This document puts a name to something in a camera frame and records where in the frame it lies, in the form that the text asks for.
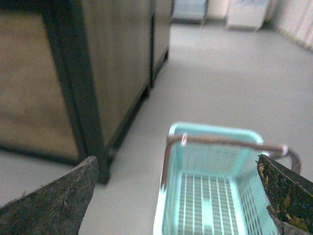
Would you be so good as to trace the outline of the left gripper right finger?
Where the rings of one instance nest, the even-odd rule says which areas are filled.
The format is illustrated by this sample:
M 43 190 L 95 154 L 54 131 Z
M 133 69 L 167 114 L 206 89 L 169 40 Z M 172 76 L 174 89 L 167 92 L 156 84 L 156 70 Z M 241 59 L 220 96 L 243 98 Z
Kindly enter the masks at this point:
M 311 235 L 313 183 L 264 154 L 258 156 L 257 171 L 278 233 Z

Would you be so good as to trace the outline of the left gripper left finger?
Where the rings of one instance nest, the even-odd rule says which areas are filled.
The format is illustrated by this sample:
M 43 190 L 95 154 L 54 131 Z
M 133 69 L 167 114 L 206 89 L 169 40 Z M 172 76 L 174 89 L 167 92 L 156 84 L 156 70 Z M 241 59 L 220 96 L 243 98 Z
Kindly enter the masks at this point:
M 99 174 L 95 156 L 0 209 L 2 235 L 77 235 Z

